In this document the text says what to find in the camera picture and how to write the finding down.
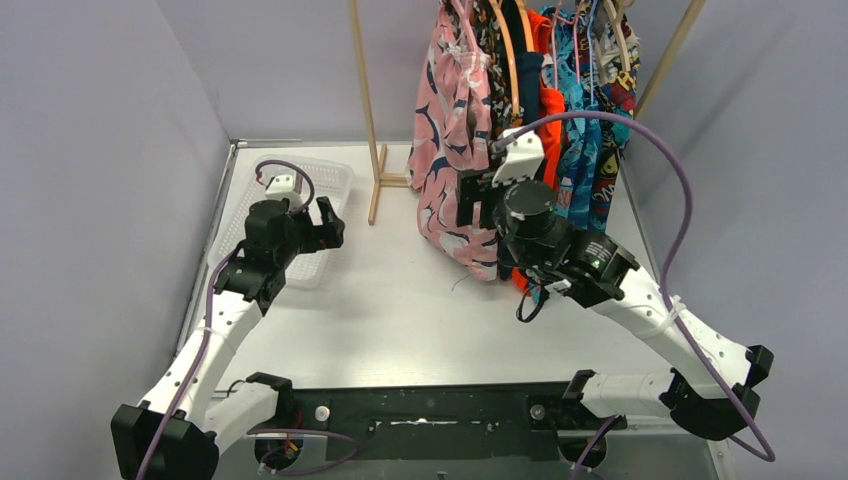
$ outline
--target plastic basket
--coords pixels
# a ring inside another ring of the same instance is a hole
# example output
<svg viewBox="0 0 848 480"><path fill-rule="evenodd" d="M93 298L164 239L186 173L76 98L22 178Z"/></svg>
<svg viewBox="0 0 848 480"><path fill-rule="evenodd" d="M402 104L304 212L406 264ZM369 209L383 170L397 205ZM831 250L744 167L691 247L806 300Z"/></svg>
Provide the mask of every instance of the plastic basket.
<svg viewBox="0 0 848 480"><path fill-rule="evenodd" d="M251 167L251 171L264 160L285 160L302 168L315 184L315 197L328 197L336 214L342 217L345 203L350 195L353 184L353 169L347 165L318 160L313 158L294 157L290 155L264 155L259 157ZM291 169L268 165L262 169L264 178L282 173L293 173ZM308 195L308 186L304 184L304 194ZM244 220L248 209L254 203L265 200L265 187L251 180L241 187L241 191L233 195L238 199L236 208L225 212L221 218L218 235L207 256L209 268L214 268L221 259L233 251L238 242L244 240ZM321 215L317 207L310 205L309 214L315 224L321 223ZM321 274L327 264L328 255L332 252L324 250L309 255L298 255L286 269L286 286L294 288L315 288L321 280Z"/></svg>

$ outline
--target clothing rack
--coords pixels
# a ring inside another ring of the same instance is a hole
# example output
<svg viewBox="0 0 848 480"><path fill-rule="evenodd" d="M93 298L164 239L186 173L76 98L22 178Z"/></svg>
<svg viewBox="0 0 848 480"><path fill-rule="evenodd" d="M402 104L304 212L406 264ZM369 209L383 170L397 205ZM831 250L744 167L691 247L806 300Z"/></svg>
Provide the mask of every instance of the clothing rack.
<svg viewBox="0 0 848 480"><path fill-rule="evenodd" d="M674 64L686 36L695 24L695 20L701 13L706 0L691 0L686 12L677 24L677 28L671 37L663 55L657 64L651 78L645 86L645 90L639 95L639 100L633 112L633 116L639 119L642 111L647 107L657 89L662 84L671 66ZM377 153L377 136L374 130L374 115L371 110L371 93L368 88L368 67L365 63L365 49L362 46L362 27L359 22L359 5L357 0L348 0L348 11L350 13L350 26L353 35L353 48L356 53L356 69L359 73L359 89L362 97L362 110L365 117L365 130L368 132L368 148L371 153L371 170L374 176L374 188L371 191L371 204L368 209L368 224L374 225L377 218L377 204L380 201L380 191L383 188L407 188L406 177L403 173L387 173L386 157L389 148L384 143Z"/></svg>

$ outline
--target screw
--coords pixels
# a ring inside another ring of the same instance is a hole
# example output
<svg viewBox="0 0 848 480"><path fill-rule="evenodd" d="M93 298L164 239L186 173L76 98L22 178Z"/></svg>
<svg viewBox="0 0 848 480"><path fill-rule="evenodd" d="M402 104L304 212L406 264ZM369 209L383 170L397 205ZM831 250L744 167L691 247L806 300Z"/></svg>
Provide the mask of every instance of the screw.
<svg viewBox="0 0 848 480"><path fill-rule="evenodd" d="M326 422L330 419L330 409L324 405L315 409L315 420L319 422Z"/></svg>
<svg viewBox="0 0 848 480"><path fill-rule="evenodd" d="M541 405L533 405L530 407L530 418L533 420L542 420L545 418L545 407Z"/></svg>

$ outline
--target table top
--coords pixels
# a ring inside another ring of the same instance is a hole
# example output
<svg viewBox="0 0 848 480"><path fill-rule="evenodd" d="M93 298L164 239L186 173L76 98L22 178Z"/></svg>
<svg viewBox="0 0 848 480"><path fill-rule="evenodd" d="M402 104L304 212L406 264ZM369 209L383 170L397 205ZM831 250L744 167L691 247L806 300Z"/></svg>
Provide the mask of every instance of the table top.
<svg viewBox="0 0 848 480"><path fill-rule="evenodd" d="M386 171L401 171L408 152L408 144L390 145ZM239 348L219 390L257 371L290 378L297 388L328 388L561 381L587 368L604 373L668 368L624 328L570 299L552 298L532 323L518 322L521 292L509 283L468 277L464 266L418 233L418 194L410 189L384 188L376 224L369 226L373 179L367 145L238 149L230 196L252 180L252 165L267 154L354 169L341 214L345 245L331 253L318 287L279 294ZM237 200L228 197L225 216ZM608 233L648 264L621 181Z"/></svg>

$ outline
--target purple cable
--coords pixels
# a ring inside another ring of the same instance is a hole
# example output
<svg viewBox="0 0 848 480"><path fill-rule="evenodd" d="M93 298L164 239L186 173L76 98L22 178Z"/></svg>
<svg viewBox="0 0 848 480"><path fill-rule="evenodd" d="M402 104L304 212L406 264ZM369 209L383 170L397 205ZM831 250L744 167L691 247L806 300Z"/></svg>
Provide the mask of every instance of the purple cable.
<svg viewBox="0 0 848 480"><path fill-rule="evenodd" d="M257 429L253 429L253 430L251 430L247 433L248 433L248 435L262 435L262 434L269 434L269 433L285 433L287 435L316 435L316 436L319 436L319 437L327 437L328 439L335 438L337 440L344 440L345 442L353 445L353 451L351 451L347 455L339 458L338 460L334 460L330 463L327 463L327 464L324 464L324 465L321 465L321 466L318 466L318 467L314 467L314 468L309 468L309 469L306 469L306 470L298 470L296 472L286 472L285 470L281 470L281 471L278 471L278 472L275 473L275 475L278 475L278 476L281 476L281 477L302 477L302 476L305 476L305 475L312 475L313 473L323 472L323 471L329 470L331 468L336 468L339 465L347 462L351 458L359 455L359 452L362 450L362 444L359 443L358 441L356 441L356 439L354 439L352 437L348 437L347 435L342 435L341 433L336 433L336 432L325 432L325 431L322 431L322 430L304 430L304 429L299 429L299 428L257 428ZM268 457L270 457L271 455L281 451L283 448L285 448L285 447L277 448L277 449L271 450L269 452L266 452L265 455L262 455L262 458L259 459L259 463L264 464L265 461L268 460Z"/></svg>
<svg viewBox="0 0 848 480"><path fill-rule="evenodd" d="M256 179L259 180L259 177L262 176L262 167L266 167L268 165L279 165L281 167L286 167L294 170L296 173L300 174L306 180L306 184L309 185L309 197L303 202L303 205L300 206L297 210L293 211L292 214L300 213L309 208L309 204L312 203L312 200L315 198L315 184L312 183L312 179L309 178L309 175L303 171L302 168L297 165L287 162L285 160L263 160L256 165Z"/></svg>
<svg viewBox="0 0 848 480"><path fill-rule="evenodd" d="M495 149L503 149L506 145L511 142L514 142L518 137L524 135L527 132L533 131L539 128L546 123L555 122L557 120L571 120L574 118L596 118L599 120L606 120L608 122L620 123L636 133L645 137L648 141L654 144L657 149L668 159L668 162L671 164L671 168L674 170L674 173L677 174L677 178L680 179L680 185L683 187L683 221L680 223L680 229L677 232L677 236L674 238L674 242L671 244L671 248L668 251L668 257L666 257L665 262L663 262L662 269L660 271L660 293L663 297L663 303L669 311L673 308L673 304L671 301L671 296L668 293L668 272L671 269L671 263L674 261L674 257L677 255L677 251L680 249L680 244L683 243L683 238L686 236L687 230L689 230L689 223L692 221L692 186L689 184L689 179L686 177L686 172L683 171L683 165L680 163L680 160L671 150L671 147L666 144L663 139L661 139L656 133L652 132L648 127L642 125L641 123L637 123L635 120L630 119L628 117L624 117L621 115L616 115L609 112L590 112L590 111L573 111L573 112L564 112L559 113L557 115L551 115L549 117L541 118L536 120L535 122L530 123L519 129L517 132L509 135L501 140L498 140L494 143ZM679 316L674 317L674 324L677 325L677 328L680 329L680 333L683 334L683 337L686 338L686 341L692 347L692 350L695 352L695 355L704 364L704 367L707 369L707 372L713 377L715 382L730 400L730 403L733 404L733 407L736 408L736 411L739 412L739 416L745 420L745 423L748 425L748 428L751 429L751 433L754 434L754 437L760 442L760 445L763 447L765 452L760 452L755 449L745 441L739 439L737 436L733 435L730 437L737 445L753 454L755 457L764 460L766 462L774 462L776 459L774 450L769 445L766 440L765 435L763 434L760 427L757 426L757 422L754 421L754 418L751 417L751 414L748 413L748 410L745 409L745 406L742 405L742 402L736 395L733 393L730 385L721 378L721 374L713 367L712 363L710 363L707 356L704 354L704 351L701 350L701 346L698 345L698 342L692 336L692 333L686 327L686 324L680 319Z"/></svg>
<svg viewBox="0 0 848 480"><path fill-rule="evenodd" d="M206 287L206 315L203 317L203 326L205 329L203 330L203 337L200 340L200 348L197 349L197 355L194 357L194 361L191 362L188 373L186 373L183 381L180 382L180 387L177 389L177 393L174 394L174 398L171 399L168 409L165 410L164 415L162 415L162 421L159 422L159 426L156 427L156 432L153 433L150 445L147 447L147 451L144 452L144 457L138 467L138 473L136 473L135 480L144 480L144 476L147 474L147 469L150 467L150 462L153 460L153 454L156 452L156 447L159 445L159 441L162 439L162 434L165 432L165 426L177 410L177 405L179 405L180 401L182 401L185 396L188 386L191 385L191 380L197 373L197 369L200 368L200 363L203 361L206 349L209 348L209 340L212 337L212 297L215 294L215 280L218 278L221 270L223 270L227 265L230 255L231 254L224 256L221 262L215 266L212 273L209 275L209 285Z"/></svg>
<svg viewBox="0 0 848 480"><path fill-rule="evenodd" d="M586 461L586 457L589 456L589 452L592 451L592 448L595 446L595 444L600 441L601 436L604 435L607 430L609 430L609 428L612 426L612 422L614 422L617 418L617 416L613 415L601 424L601 428L599 428L598 431L595 432L595 435L592 437L591 440L589 440L589 443L586 444L586 448L583 449L583 453L581 453L580 457L577 459L577 463L574 465L574 470L571 471L571 476L569 477L569 480L575 480L577 478L577 472L580 471L580 468L586 468L583 467L583 462Z"/></svg>

